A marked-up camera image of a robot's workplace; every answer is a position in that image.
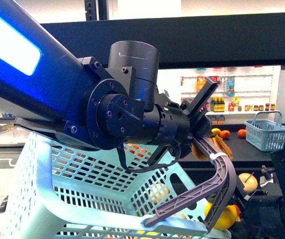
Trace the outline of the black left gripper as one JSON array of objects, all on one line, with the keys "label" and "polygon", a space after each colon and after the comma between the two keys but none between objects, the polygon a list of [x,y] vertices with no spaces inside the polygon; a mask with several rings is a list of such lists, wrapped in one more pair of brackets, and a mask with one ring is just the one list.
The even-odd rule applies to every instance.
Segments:
[{"label": "black left gripper", "polygon": [[204,219],[204,225],[210,232],[236,189],[237,176],[231,160],[208,138],[203,138],[212,126],[211,120],[205,115],[207,109],[204,105],[218,88],[218,83],[211,77],[205,79],[205,85],[191,102],[184,100],[178,105],[166,101],[164,106],[156,105],[160,116],[159,132],[150,144],[156,145],[157,148],[147,163],[149,166],[160,166],[161,158],[168,152],[173,157],[173,160],[167,163],[171,166],[189,155],[194,143],[214,165],[215,175],[158,206],[155,216],[143,222],[147,228],[216,193],[215,201]]}]

